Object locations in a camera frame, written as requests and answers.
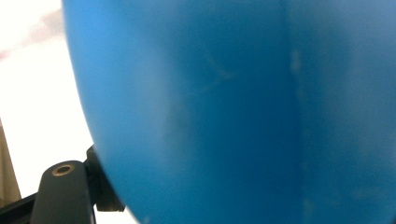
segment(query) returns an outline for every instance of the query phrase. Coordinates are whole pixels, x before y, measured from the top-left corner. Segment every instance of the blue object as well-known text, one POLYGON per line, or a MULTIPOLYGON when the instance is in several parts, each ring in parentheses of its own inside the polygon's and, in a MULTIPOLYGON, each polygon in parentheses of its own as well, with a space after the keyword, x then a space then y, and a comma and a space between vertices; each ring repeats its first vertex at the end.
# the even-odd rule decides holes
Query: blue object
POLYGON ((109 180, 142 223, 390 223, 394 1, 63 0, 109 180))

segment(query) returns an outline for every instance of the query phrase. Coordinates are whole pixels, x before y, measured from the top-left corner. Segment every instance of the metal ring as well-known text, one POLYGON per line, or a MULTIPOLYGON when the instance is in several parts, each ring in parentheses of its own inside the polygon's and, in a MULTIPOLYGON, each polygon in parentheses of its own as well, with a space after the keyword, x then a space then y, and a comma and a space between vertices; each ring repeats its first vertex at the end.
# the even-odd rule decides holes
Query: metal ring
POLYGON ((55 176, 68 175, 74 170, 74 168, 75 167, 72 164, 64 164, 53 169, 52 174, 55 176))

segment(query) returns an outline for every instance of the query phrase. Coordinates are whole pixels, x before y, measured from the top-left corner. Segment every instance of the blue container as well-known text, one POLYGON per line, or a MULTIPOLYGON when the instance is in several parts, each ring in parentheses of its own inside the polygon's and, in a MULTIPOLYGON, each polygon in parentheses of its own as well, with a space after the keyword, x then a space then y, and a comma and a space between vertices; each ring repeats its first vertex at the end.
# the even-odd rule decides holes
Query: blue container
POLYGON ((393 1, 64 0, 99 159, 142 223, 390 223, 393 1))

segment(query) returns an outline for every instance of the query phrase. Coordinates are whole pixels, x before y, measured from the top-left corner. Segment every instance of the black bracket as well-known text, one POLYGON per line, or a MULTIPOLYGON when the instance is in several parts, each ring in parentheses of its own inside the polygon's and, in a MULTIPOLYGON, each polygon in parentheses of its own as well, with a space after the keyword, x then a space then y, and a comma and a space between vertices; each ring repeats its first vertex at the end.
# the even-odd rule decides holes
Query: black bracket
POLYGON ((37 194, 0 209, 0 223, 96 223, 98 211, 123 211, 93 147, 87 160, 64 161, 42 175, 37 194))

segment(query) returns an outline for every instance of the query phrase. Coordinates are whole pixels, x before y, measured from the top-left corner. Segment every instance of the brown curtain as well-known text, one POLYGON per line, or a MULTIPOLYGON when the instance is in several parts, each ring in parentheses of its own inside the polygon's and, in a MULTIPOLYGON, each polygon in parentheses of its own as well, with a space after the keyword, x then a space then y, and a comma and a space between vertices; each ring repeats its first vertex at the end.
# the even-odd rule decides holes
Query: brown curtain
POLYGON ((6 136, 0 120, 0 207, 16 202, 20 198, 20 189, 9 157, 6 136))

